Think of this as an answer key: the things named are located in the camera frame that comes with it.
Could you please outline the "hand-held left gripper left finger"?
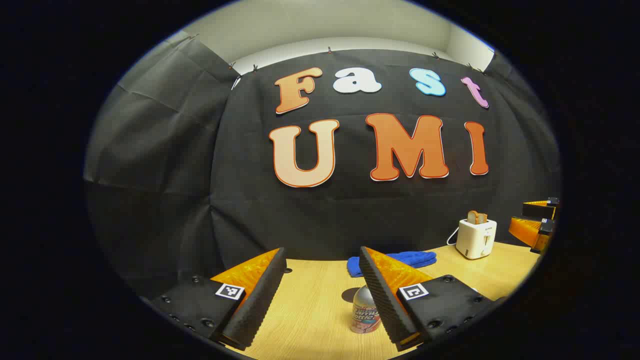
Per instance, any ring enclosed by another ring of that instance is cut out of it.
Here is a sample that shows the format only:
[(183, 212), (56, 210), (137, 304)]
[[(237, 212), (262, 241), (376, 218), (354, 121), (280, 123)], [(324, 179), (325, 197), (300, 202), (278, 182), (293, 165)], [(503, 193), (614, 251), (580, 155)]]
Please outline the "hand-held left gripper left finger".
[(286, 268), (285, 248), (275, 248), (215, 276), (192, 275), (149, 304), (188, 332), (244, 351), (262, 326)]

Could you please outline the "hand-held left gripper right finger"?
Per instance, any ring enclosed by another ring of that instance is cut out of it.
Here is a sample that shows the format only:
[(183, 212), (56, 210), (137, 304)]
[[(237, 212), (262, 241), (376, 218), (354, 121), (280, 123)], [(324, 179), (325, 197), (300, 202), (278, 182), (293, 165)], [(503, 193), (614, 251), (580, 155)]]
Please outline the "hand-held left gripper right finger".
[(359, 268), (398, 351), (442, 342), (496, 309), (496, 301), (454, 275), (429, 276), (365, 246), (359, 252)]

